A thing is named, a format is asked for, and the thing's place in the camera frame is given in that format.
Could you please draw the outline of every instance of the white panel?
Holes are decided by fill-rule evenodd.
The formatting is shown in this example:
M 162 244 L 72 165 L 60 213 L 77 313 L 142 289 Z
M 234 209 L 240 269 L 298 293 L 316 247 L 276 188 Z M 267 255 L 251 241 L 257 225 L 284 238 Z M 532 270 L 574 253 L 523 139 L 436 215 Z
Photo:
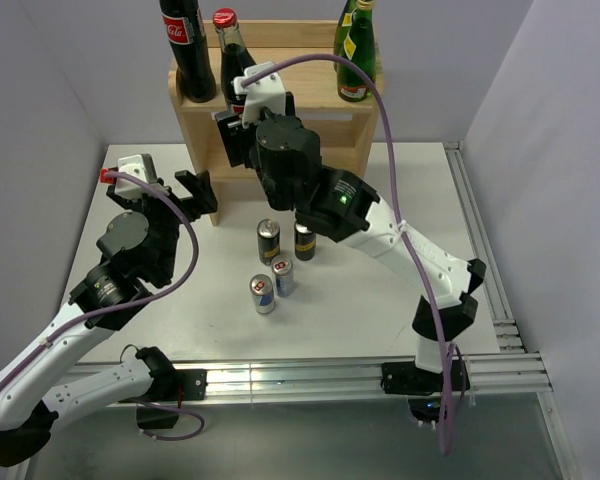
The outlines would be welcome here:
M 600 0 L 536 0 L 466 141 L 525 344 L 600 479 Z
M 0 368 L 56 313 L 100 158 L 25 12 L 0 1 Z
M 244 19 L 336 20 L 344 0 L 229 3 Z M 107 143 L 182 141 L 167 93 L 171 51 L 158 0 L 22 4 Z M 378 2 L 375 25 L 396 139 L 464 138 L 530 4 Z M 213 0 L 200 0 L 200 5 L 204 18 L 222 6 Z M 384 134 L 378 130 L 377 136 Z

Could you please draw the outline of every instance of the brown glass bottle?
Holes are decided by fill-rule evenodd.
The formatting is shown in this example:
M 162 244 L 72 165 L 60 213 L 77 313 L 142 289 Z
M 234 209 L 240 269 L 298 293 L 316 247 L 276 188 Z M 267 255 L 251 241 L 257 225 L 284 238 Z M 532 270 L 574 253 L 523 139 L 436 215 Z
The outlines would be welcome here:
M 180 90 L 192 102 L 208 102 L 216 96 L 216 80 L 198 0 L 160 0 L 160 9 L 178 64 Z
M 242 113 L 245 97 L 238 97 L 233 89 L 233 79 L 244 75 L 244 69 L 256 64 L 247 50 L 240 33 L 238 16 L 230 8 L 221 8 L 213 14 L 213 25 L 218 33 L 222 63 L 220 67 L 220 88 L 232 113 Z

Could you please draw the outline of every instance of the can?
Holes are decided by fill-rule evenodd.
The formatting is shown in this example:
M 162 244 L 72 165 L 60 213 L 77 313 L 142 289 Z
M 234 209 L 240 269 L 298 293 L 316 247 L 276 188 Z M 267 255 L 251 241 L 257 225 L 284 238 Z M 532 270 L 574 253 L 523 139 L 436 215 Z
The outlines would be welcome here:
M 293 292 L 293 262 L 284 255 L 278 255 L 271 262 L 271 270 L 276 280 L 279 297 L 288 297 Z
M 271 260 L 280 253 L 280 225 L 266 218 L 258 223 L 258 254 L 260 261 L 271 265 Z
M 316 254 L 316 234 L 296 222 L 293 226 L 296 258 L 306 262 Z
M 269 313 L 275 308 L 273 283 L 267 275 L 255 275 L 249 282 L 249 290 L 258 313 Z

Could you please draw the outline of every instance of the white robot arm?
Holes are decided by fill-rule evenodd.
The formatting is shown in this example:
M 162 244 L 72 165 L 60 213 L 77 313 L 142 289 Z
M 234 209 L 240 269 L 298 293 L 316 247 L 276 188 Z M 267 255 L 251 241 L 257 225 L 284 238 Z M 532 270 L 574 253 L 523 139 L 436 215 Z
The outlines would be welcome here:
M 171 282 L 181 220 L 193 222 L 217 209 L 208 174 L 176 173 L 192 193 L 181 200 L 156 177 L 148 155 L 122 158 L 116 170 L 129 180 L 111 185 L 107 195 L 130 211 L 112 220 L 98 240 L 102 260 L 40 335 L 0 371 L 1 466 L 31 457 L 51 433 L 107 405 L 128 398 L 160 400 L 177 390 L 175 369 L 156 347 L 139 349 L 133 359 L 97 375 L 58 385 L 77 361 L 152 300 L 140 280 L 156 288 Z M 166 200 L 142 195 L 138 180 Z M 182 218 L 163 201 L 178 207 Z
M 216 115 L 229 163 L 256 170 L 273 209 L 295 210 L 309 229 L 366 253 L 423 292 L 420 272 L 400 238 L 405 233 L 432 285 L 445 340 L 453 340 L 473 323 L 477 302 L 470 295 L 484 279 L 485 264 L 455 258 L 405 222 L 396 224 L 391 207 L 361 178 L 323 166 L 320 137 L 295 116 L 293 95 L 275 70 L 272 62 L 247 68 L 233 81 L 236 94 L 246 96 L 244 112 Z M 248 81 L 255 76 L 258 81 Z M 439 374 L 440 345 L 424 297 L 413 328 L 419 334 L 416 367 Z

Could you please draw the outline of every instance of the wooden shelf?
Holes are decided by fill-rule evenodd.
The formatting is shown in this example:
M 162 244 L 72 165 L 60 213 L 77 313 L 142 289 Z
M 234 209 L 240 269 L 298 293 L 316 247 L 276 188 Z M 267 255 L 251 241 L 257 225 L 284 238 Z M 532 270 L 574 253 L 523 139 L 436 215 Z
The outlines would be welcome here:
M 283 60 L 306 55 L 308 53 L 332 53 L 332 48 L 250 48 L 249 51 L 256 62 L 272 61 L 280 63 Z M 216 81 L 220 80 L 220 49 L 210 48 L 209 58 Z M 330 62 L 307 62 L 294 65 L 280 72 L 287 91 L 293 92 L 298 112 L 318 113 L 359 113 L 371 111 L 373 99 L 368 98 L 359 103 L 345 102 L 338 96 L 336 72 Z M 384 77 L 381 83 L 376 83 L 383 89 Z M 225 103 L 222 91 L 218 85 L 218 95 L 206 103 L 193 103 L 188 98 L 182 101 L 185 112 L 219 112 L 224 110 Z
M 241 21 L 240 28 L 249 52 L 256 62 L 282 62 L 308 53 L 331 53 L 337 22 L 334 21 Z M 217 35 L 210 22 L 205 22 L 209 58 L 216 81 L 220 80 L 221 52 Z M 333 64 L 326 61 L 294 65 L 280 72 L 287 91 L 293 93 L 296 111 L 306 128 L 320 135 L 324 165 L 350 170 L 363 176 L 378 118 L 372 99 L 358 103 L 342 100 L 337 93 Z M 220 197 L 224 183 L 250 181 L 253 170 L 232 168 L 227 160 L 212 113 L 224 111 L 225 101 L 220 86 L 215 98 L 206 103 L 193 103 L 178 88 L 177 66 L 169 70 L 169 94 L 182 134 L 196 172 L 208 170 Z M 384 92 L 382 62 L 377 52 L 376 86 Z M 337 114 L 338 119 L 306 118 Z M 211 216 L 214 225 L 219 213 Z

